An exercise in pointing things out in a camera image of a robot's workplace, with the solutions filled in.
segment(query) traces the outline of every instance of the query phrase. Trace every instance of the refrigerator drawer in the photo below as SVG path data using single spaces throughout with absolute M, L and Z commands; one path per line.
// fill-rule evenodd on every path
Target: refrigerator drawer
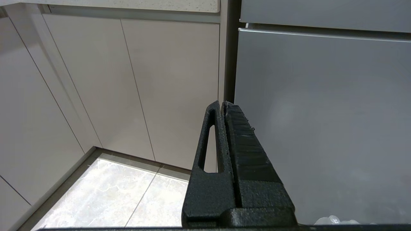
M 240 29 L 235 104 L 299 223 L 410 223 L 411 43 Z
M 241 21 L 411 32 L 411 0 L 242 0 Z

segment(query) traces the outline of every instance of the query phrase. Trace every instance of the refrigerator door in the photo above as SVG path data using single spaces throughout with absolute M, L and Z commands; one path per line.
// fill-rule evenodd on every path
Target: refrigerator door
M 411 43 L 240 29 L 235 104 L 299 223 L 411 222 Z
M 411 32 L 410 0 L 242 0 L 241 21 Z

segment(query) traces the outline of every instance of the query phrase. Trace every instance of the gray appliance door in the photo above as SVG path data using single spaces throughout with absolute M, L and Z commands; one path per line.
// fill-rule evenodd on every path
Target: gray appliance door
M 313 224 L 411 223 L 411 43 L 240 29 L 235 104 Z
M 242 0 L 241 21 L 411 32 L 411 0 Z

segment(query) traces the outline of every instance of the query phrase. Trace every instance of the beige cabinet door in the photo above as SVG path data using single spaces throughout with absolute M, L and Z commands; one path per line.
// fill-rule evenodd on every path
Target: beige cabinet door
M 154 160 L 120 20 L 44 19 L 103 148 Z
M 191 169 L 218 96 L 219 25 L 122 20 L 156 160 Z M 210 136 L 206 171 L 215 171 Z
M 33 205 L 84 152 L 9 18 L 0 34 L 0 175 Z
M 10 230 L 29 208 L 30 205 L 0 178 L 0 230 Z

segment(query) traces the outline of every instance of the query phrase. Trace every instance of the speckled countertop edge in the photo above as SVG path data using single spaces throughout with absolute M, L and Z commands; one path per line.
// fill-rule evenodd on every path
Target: speckled countertop edge
M 220 11 L 220 0 L 0 0 L 0 6 L 14 3 L 208 13 L 217 13 Z

